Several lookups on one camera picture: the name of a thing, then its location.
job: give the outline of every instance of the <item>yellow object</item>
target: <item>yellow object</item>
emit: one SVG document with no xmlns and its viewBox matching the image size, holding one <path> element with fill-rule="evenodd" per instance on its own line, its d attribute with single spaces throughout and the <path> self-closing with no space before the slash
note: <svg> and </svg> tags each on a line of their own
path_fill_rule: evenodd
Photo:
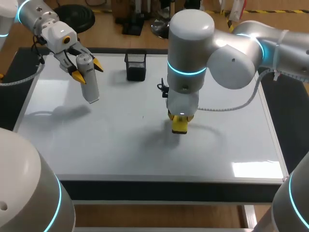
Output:
<svg viewBox="0 0 309 232">
<path fill-rule="evenodd" d="M 175 115 L 172 123 L 172 132 L 174 134 L 187 134 L 188 117 Z"/>
<path fill-rule="evenodd" d="M 101 70 L 98 70 L 98 71 L 103 71 L 103 68 L 102 68 L 102 66 L 101 66 L 101 64 L 100 64 L 100 62 L 99 62 L 99 60 L 97 59 L 97 58 L 94 58 L 93 59 L 93 63 L 94 63 L 94 65 L 96 65 L 97 66 L 97 68 L 99 68 L 99 69 L 101 69 Z"/>
<path fill-rule="evenodd" d="M 81 73 L 78 70 L 72 72 L 72 77 L 75 81 L 78 81 L 78 82 L 80 82 L 84 85 L 86 84 L 85 79 L 83 78 L 83 76 L 81 75 Z"/>
<path fill-rule="evenodd" d="M 63 42 L 64 44 L 68 44 L 68 43 L 70 42 L 70 40 L 71 40 L 70 36 L 66 36 L 66 37 L 63 38 L 63 41 L 62 41 L 62 42 Z"/>
</svg>

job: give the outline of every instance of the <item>black mat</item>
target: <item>black mat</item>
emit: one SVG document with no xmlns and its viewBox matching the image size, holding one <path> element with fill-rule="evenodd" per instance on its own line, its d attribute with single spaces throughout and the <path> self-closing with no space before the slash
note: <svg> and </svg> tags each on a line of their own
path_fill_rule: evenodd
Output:
<svg viewBox="0 0 309 232">
<path fill-rule="evenodd" d="M 125 54 L 126 49 L 90 48 L 93 53 Z M 147 50 L 167 54 L 167 50 Z M 5 82 L 24 79 L 37 70 L 29 48 L 17 52 Z M 269 73 L 262 81 L 265 97 L 289 173 L 309 151 L 309 97 L 301 82 Z M 12 130 L 30 82 L 0 87 L 0 127 Z M 279 185 L 164 182 L 61 181 L 73 200 L 205 201 L 270 203 Z"/>
</svg>

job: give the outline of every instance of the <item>black object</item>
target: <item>black object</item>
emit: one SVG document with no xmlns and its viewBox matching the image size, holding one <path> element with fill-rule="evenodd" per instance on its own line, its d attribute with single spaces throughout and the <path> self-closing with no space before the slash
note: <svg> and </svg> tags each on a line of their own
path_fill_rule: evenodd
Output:
<svg viewBox="0 0 309 232">
<path fill-rule="evenodd" d="M 38 48 L 45 56 L 47 48 Z M 125 54 L 120 48 L 89 48 L 92 53 Z M 167 50 L 147 49 L 147 54 L 167 54 Z M 20 48 L 3 79 L 22 80 L 37 70 L 36 54 Z M 32 81 L 0 87 L 0 127 L 13 130 Z M 304 85 L 286 76 L 277 82 L 269 73 L 262 80 L 264 94 L 281 150 L 291 173 L 309 150 L 309 98 Z M 237 183 L 180 183 L 132 181 L 61 181 L 73 200 L 200 201 L 270 203 L 280 185 Z"/>
<path fill-rule="evenodd" d="M 129 49 L 126 52 L 126 79 L 128 81 L 144 81 L 146 77 L 145 50 Z"/>
<path fill-rule="evenodd" d="M 284 75 L 273 79 L 273 73 L 262 79 L 263 91 L 291 174 L 309 151 L 309 96 L 300 81 Z"/>
<path fill-rule="evenodd" d="M 184 3 L 185 9 L 196 9 L 199 10 L 201 7 L 200 0 L 186 0 Z"/>
<path fill-rule="evenodd" d="M 33 45 L 31 46 L 31 52 L 34 52 L 38 56 L 41 64 L 45 64 L 45 60 L 43 56 L 41 55 L 41 53 L 39 52 L 37 44 L 44 45 L 47 43 L 47 41 L 43 37 L 39 37 L 37 35 L 34 35 L 32 37 L 32 40 L 33 40 Z"/>
<path fill-rule="evenodd" d="M 54 9 L 54 11 L 58 14 L 60 21 L 68 24 L 76 33 L 82 33 L 90 29 L 96 21 L 92 10 L 82 5 L 62 5 Z"/>
<path fill-rule="evenodd" d="M 135 17 L 129 17 L 125 22 L 123 23 L 123 35 L 136 35 L 140 36 L 141 30 L 144 26 L 144 17 L 141 15 L 136 15 Z"/>
<path fill-rule="evenodd" d="M 169 97 L 169 87 L 164 85 L 163 78 L 161 78 L 161 83 L 156 85 L 159 90 L 162 92 L 163 98 Z"/>
</svg>

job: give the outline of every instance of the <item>white cable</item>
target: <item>white cable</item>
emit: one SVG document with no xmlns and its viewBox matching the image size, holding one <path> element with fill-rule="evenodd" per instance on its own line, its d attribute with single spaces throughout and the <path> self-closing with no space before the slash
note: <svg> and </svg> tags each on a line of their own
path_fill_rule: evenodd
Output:
<svg viewBox="0 0 309 232">
<path fill-rule="evenodd" d="M 41 74 L 41 72 L 43 71 L 45 67 L 45 64 L 42 64 L 39 66 L 37 72 L 33 75 L 31 75 L 30 77 L 27 77 L 23 80 L 20 80 L 20 81 L 15 81 L 15 82 L 11 82 L 11 83 L 0 83 L 0 87 L 7 87 L 7 86 L 15 86 L 15 85 L 19 85 L 19 84 L 22 84 L 24 82 L 27 82 L 27 81 L 30 81 L 32 80 L 34 77 L 38 76 Z"/>
<path fill-rule="evenodd" d="M 271 73 L 271 72 L 273 73 L 273 72 L 275 72 L 275 70 L 273 70 L 273 69 L 267 69 L 267 70 L 263 71 L 263 72 L 259 75 L 258 79 L 256 80 L 256 84 L 255 84 L 255 87 L 254 87 L 254 90 L 253 90 L 253 94 L 251 95 L 251 97 L 249 98 L 249 100 L 248 100 L 246 103 L 244 103 L 243 105 L 238 106 L 238 107 L 234 107 L 234 108 L 226 108 L 226 109 L 198 108 L 198 110 L 202 110 L 202 111 L 213 111 L 213 112 L 226 112 L 226 111 L 239 110 L 239 109 L 242 109 L 242 108 L 246 107 L 247 105 L 249 105 L 249 104 L 253 101 L 253 99 L 254 99 L 254 97 L 255 97 L 257 91 L 258 91 L 259 85 L 260 85 L 261 80 L 263 79 L 263 77 L 264 77 L 267 73 Z M 281 73 L 281 74 L 283 74 L 283 75 L 286 75 L 286 76 L 288 76 L 288 77 L 290 77 L 290 78 L 292 78 L 292 79 L 295 79 L 295 80 L 298 80 L 298 81 L 302 81 L 302 82 L 304 82 L 304 83 L 309 83 L 309 79 L 305 79 L 305 78 L 303 78 L 303 77 L 296 76 L 296 75 L 292 75 L 292 74 L 285 73 L 285 72 L 279 72 L 279 73 Z"/>
</svg>

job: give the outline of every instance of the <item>yellow block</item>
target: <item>yellow block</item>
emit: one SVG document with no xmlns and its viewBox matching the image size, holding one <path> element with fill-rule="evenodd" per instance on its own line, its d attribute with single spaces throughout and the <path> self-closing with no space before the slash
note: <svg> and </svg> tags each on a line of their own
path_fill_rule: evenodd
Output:
<svg viewBox="0 0 309 232">
<path fill-rule="evenodd" d="M 175 115 L 172 123 L 172 132 L 174 134 L 187 134 L 188 118 L 186 116 Z"/>
</svg>

